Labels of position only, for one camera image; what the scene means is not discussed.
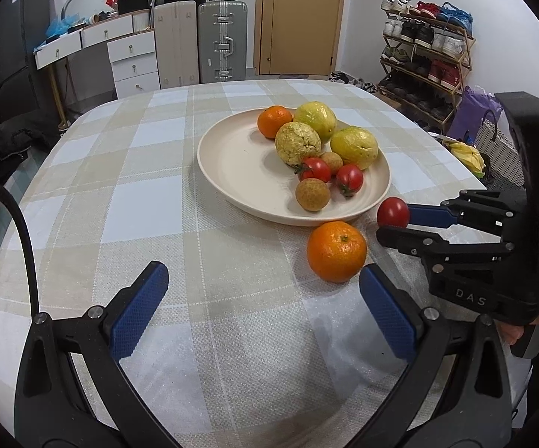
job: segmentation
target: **orange on plate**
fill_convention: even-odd
[[[325,281],[345,283],[365,265],[367,241],[345,222],[328,222],[316,228],[307,243],[310,269]]]
[[[263,136],[273,140],[279,128],[291,121],[292,113],[284,106],[271,106],[259,115],[257,127]]]

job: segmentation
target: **orange on table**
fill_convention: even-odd
[[[307,243],[310,269],[322,280],[345,283],[365,265],[367,241],[357,228],[342,221],[316,228]]]
[[[263,136],[273,140],[279,128],[291,121],[292,113],[284,106],[271,106],[259,115],[257,127]]]

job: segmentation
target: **red tomato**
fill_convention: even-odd
[[[305,158],[296,168],[298,179],[318,178],[328,183],[331,180],[331,168],[321,158]]]
[[[344,197],[352,197],[365,181],[363,171],[354,164],[344,165],[336,174],[336,183]]]
[[[377,224],[395,225],[396,227],[406,227],[410,222],[410,210],[406,202],[398,197],[385,199],[377,211]]]

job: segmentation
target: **plate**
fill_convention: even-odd
[[[257,217],[286,225],[314,227],[334,220],[350,221],[376,206],[391,185],[388,161],[379,150],[373,165],[364,171],[363,188],[346,199],[330,185],[331,200],[320,212],[307,212],[294,196],[298,178],[280,160],[275,142],[257,128],[263,109],[252,109],[224,118],[201,138],[197,161],[206,179],[228,201]],[[349,125],[339,121],[338,129]],[[324,151],[330,150],[329,143]]]

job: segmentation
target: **door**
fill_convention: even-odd
[[[340,0],[263,0],[259,74],[327,76]]]

